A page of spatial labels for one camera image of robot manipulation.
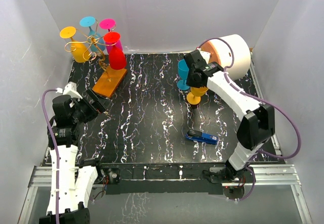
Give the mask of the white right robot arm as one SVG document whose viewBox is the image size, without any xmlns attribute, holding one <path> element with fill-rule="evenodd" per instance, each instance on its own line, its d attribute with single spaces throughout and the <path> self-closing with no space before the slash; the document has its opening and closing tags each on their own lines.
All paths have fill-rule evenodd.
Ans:
<svg viewBox="0 0 324 224">
<path fill-rule="evenodd" d="M 223 169 L 216 173 L 207 171 L 218 180 L 237 182 L 243 177 L 245 168 L 257 151 L 275 133 L 274 107 L 247 95 L 229 77 L 227 67 L 216 62 L 207 63 L 207 52 L 192 51 L 184 56 L 189 72 L 187 83 L 191 87 L 207 87 L 215 92 L 233 110 L 240 120 L 236 137 L 238 143 L 234 152 L 225 162 Z"/>
</svg>

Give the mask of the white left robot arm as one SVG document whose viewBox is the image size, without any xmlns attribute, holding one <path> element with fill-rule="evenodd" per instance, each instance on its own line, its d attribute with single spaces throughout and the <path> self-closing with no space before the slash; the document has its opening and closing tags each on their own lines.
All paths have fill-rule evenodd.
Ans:
<svg viewBox="0 0 324 224">
<path fill-rule="evenodd" d="M 46 215 L 39 223 L 89 223 L 88 202 L 94 183 L 104 179 L 104 170 L 98 158 L 83 160 L 76 166 L 79 128 L 82 123 L 95 119 L 110 105 L 110 99 L 92 89 L 86 92 L 90 101 L 76 90 L 75 83 L 54 90 L 58 96 L 52 100 L 54 116 L 47 123 L 52 173 L 50 200 Z"/>
</svg>

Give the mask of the yellow wine glass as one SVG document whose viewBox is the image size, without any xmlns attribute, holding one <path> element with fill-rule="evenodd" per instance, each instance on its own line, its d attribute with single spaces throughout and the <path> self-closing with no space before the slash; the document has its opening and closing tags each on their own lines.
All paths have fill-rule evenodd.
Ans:
<svg viewBox="0 0 324 224">
<path fill-rule="evenodd" d="M 208 88 L 203 87 L 191 87 L 186 99 L 191 105 L 198 105 L 201 101 L 201 97 L 208 91 Z"/>
</svg>

